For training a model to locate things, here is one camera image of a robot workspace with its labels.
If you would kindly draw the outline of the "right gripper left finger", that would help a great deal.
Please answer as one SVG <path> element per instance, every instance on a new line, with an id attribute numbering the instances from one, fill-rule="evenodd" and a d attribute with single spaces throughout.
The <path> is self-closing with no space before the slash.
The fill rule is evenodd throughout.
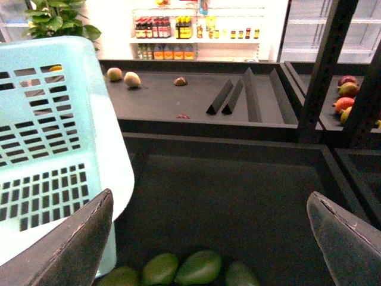
<path id="1" fill-rule="evenodd" d="M 92 285 L 107 244 L 113 194 L 105 189 L 1 266 L 1 285 Z"/>

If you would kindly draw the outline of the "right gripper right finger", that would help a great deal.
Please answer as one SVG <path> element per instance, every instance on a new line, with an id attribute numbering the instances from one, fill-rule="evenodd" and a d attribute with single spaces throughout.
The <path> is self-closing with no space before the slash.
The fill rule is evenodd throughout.
<path id="1" fill-rule="evenodd" d="M 311 230 L 336 285 L 380 285 L 380 231 L 318 192 L 307 200 Z"/>

